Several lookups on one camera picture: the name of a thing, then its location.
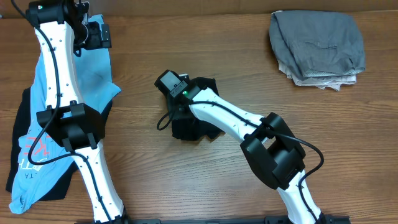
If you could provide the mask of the black t-shirt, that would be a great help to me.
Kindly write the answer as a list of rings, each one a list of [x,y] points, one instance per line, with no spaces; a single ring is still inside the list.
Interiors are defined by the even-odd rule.
[[[216,80],[214,78],[197,77],[192,79],[191,82],[197,84],[200,88],[211,88],[214,93],[219,95],[216,87]],[[171,125],[172,136],[185,141],[196,141],[203,136],[208,136],[210,139],[214,139],[223,132],[220,128],[197,118],[193,123],[177,120],[171,121]]]

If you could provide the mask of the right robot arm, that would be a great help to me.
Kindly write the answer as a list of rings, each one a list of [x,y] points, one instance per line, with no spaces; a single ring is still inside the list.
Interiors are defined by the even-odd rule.
[[[316,206],[305,179],[303,146],[286,122],[277,114],[264,117],[238,108],[209,87],[166,70],[154,85],[166,96],[168,115],[188,113],[209,123],[238,141],[254,175],[278,191],[291,223],[321,223],[322,211]]]

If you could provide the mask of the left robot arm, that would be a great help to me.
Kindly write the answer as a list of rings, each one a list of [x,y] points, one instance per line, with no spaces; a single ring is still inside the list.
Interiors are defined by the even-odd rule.
[[[25,18],[35,29],[47,81],[45,109],[37,113],[42,127],[64,157],[76,162],[93,206],[94,223],[129,223],[104,158],[105,123],[80,93],[75,57],[82,50],[108,49],[108,24],[88,20],[89,2],[32,1]]]

